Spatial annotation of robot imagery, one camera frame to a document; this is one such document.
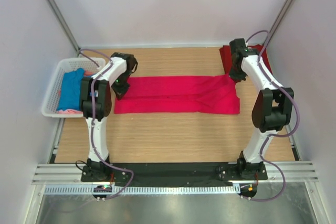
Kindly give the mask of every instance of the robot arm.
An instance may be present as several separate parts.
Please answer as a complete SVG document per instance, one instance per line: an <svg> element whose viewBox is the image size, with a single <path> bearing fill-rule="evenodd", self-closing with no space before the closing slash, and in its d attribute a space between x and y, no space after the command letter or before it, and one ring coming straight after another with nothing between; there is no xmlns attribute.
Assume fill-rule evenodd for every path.
<svg viewBox="0 0 336 224"><path fill-rule="evenodd" d="M90 151L87 166L83 169L82 181L97 181L97 177L108 177L111 174L110 168L106 167L95 154L91 145L91 121L92 121L92 94L91 83L94 78L100 76L94 85L95 112L96 118L93 128L93 141L99 156L109 163L109 151L106 144L106 123L107 116L112 109L111 88L117 99L121 99L129 88L127 80L137 69L138 62L134 55L115 52L109 62L102 70L92 77L84 77L80 86L80 111L89 128Z"/></svg>
<svg viewBox="0 0 336 224"><path fill-rule="evenodd" d="M258 97L252 110L252 122L255 131L239 158L243 164L241 169L251 168L254 170L253 167L260 167L260 163L262 163L259 152L266 137L270 133L276 134L285 125L289 124L292 104L275 86L283 87L266 68L263 59L261 58L260 62L258 62L259 52L256 49L248 48L244 39L234 39L231 41L230 49L233 63L229 73L230 77L236 82L240 82L245 80L246 76L249 76L258 91ZM263 67L269 78L265 77L259 65ZM284 89L292 97L294 96L292 88ZM272 137L270 137L265 146L264 152L271 139Z"/></svg>

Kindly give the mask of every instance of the plastic basket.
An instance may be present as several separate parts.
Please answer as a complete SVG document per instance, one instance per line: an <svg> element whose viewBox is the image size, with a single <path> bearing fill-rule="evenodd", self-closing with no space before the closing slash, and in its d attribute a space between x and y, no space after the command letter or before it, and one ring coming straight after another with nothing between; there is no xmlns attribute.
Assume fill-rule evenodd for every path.
<svg viewBox="0 0 336 224"><path fill-rule="evenodd" d="M59 91L61 89L64 73L75 71L78 68L83 68L87 71L97 73L105 66L105 60L102 58L92 58L100 67L97 66L86 58L70 58L61 60L53 74L49 84L46 96L42 105L42 114L52 118L81 118L83 113L80 114L58 114L56 109L59 102Z"/></svg>

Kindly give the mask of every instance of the red cloth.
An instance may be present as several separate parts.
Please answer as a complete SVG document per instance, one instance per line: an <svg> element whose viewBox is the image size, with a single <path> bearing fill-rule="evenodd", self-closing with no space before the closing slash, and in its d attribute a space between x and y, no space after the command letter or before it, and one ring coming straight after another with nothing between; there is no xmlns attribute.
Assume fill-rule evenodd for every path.
<svg viewBox="0 0 336 224"><path fill-rule="evenodd" d="M234 81L224 76L131 77L131 87L114 112L203 112L238 114Z"/></svg>
<svg viewBox="0 0 336 224"><path fill-rule="evenodd" d="M257 48L259 51L261 51L261 49L262 49L262 45L255 45L255 46L251 46L251 47ZM219 50L219 53L220 53L220 56L222 58L222 64L223 64L223 67L224 67L224 72L229 73L230 69L231 69L231 66L232 66L230 46L223 46ZM270 67L269 62L268 62L266 50L262 53L261 57L263 58L263 61L266 65L266 67L268 68L268 70L272 73L271 67Z"/></svg>

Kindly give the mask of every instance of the white wall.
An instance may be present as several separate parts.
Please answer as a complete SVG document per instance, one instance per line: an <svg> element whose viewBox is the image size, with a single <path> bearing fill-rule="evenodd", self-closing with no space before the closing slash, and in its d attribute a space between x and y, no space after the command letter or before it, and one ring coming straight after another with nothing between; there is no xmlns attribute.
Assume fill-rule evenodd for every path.
<svg viewBox="0 0 336 224"><path fill-rule="evenodd" d="M335 18L336 0L295 0L268 49L276 77L294 89L301 111L295 136L299 151L303 159L313 161L332 215L336 210Z"/></svg>
<svg viewBox="0 0 336 224"><path fill-rule="evenodd" d="M46 0L0 0L0 222L22 223L37 163L46 162L56 121L40 107L59 60L73 57Z"/></svg>
<svg viewBox="0 0 336 224"><path fill-rule="evenodd" d="M222 45L248 37L270 29L285 0L55 1L80 46L138 47Z"/></svg>

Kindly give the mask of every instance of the wooden surface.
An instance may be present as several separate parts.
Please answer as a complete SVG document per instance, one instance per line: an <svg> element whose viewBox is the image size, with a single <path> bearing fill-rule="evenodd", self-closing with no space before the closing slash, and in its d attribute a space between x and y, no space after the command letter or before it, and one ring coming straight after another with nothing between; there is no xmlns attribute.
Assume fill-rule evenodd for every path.
<svg viewBox="0 0 336 224"><path fill-rule="evenodd" d="M106 49L134 54L139 67L134 76L223 74L218 48ZM250 80L237 84L239 115L203 113L110 114L107 145L114 162L235 161L254 127L251 111L257 92ZM86 161L88 128L83 118L66 119L56 163ZM275 138L266 158L294 160L288 138Z"/></svg>

